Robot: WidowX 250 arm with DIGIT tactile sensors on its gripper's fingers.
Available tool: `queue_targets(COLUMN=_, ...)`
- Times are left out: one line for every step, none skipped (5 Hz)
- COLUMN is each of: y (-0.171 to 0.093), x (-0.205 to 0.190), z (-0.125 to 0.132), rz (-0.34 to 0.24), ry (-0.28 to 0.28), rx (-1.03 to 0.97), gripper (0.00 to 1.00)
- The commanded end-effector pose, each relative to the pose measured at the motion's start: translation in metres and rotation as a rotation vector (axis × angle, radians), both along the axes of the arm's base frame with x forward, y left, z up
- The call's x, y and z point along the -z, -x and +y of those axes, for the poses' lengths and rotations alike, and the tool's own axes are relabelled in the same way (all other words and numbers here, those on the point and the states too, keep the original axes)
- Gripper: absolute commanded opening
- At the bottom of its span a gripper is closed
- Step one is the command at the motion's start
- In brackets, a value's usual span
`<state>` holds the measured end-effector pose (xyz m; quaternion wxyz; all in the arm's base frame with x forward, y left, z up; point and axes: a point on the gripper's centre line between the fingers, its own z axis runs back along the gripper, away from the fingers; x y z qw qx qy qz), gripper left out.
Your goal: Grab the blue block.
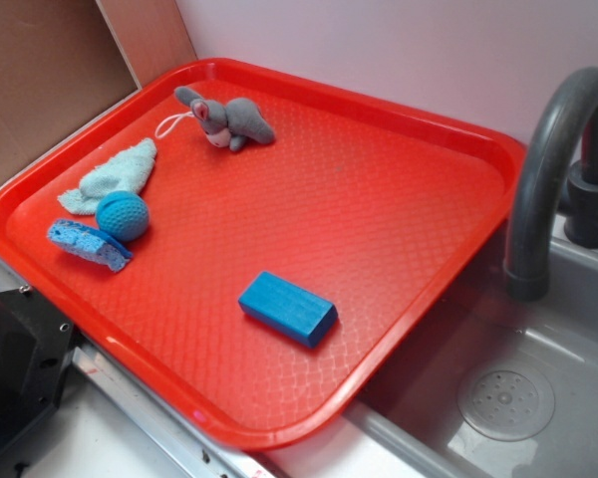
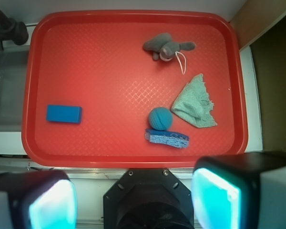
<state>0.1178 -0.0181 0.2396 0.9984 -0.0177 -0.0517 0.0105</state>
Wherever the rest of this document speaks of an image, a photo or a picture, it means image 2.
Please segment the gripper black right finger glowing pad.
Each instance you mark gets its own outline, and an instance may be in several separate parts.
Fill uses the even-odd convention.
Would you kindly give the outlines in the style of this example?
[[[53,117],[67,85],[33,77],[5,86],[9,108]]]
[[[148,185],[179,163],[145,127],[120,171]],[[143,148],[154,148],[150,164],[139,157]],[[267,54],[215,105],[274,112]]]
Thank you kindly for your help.
[[[204,229],[286,229],[285,152],[204,156],[191,191]]]

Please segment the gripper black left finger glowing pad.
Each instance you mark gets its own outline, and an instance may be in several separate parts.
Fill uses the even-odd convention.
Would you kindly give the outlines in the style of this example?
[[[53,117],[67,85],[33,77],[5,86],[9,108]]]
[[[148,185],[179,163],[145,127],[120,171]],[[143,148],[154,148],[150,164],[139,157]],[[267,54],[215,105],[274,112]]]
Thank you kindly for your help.
[[[77,197],[63,171],[0,174],[0,229],[74,229]]]

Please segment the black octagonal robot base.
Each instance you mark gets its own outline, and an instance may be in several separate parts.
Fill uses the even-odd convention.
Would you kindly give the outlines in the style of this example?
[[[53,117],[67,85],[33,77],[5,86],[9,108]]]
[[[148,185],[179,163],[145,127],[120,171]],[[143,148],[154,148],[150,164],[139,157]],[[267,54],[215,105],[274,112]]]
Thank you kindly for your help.
[[[191,191],[169,169],[129,169],[103,195],[105,229],[192,229]]]

